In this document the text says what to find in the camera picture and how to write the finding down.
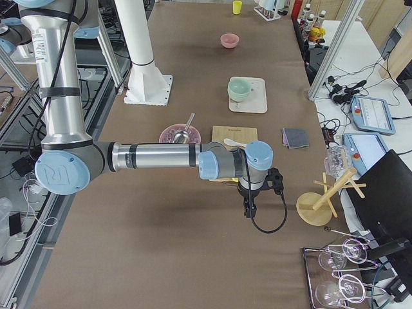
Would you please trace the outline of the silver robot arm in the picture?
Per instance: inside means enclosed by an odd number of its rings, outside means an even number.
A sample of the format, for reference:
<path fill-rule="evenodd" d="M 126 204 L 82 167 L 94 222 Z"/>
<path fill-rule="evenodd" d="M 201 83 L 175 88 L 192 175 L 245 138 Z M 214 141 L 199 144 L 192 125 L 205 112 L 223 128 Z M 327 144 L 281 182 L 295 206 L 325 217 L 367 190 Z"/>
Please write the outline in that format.
<path fill-rule="evenodd" d="M 96 1 L 19 1 L 21 21 L 32 35 L 46 136 L 35 175 L 48 191 L 71 195 L 101 174 L 121 169 L 197 167 L 204 180 L 237 178 L 245 216 L 256 214 L 254 198 L 274 179 L 272 148 L 260 141 L 227 150 L 208 144 L 96 142 L 82 112 L 74 35 L 98 23 Z"/>

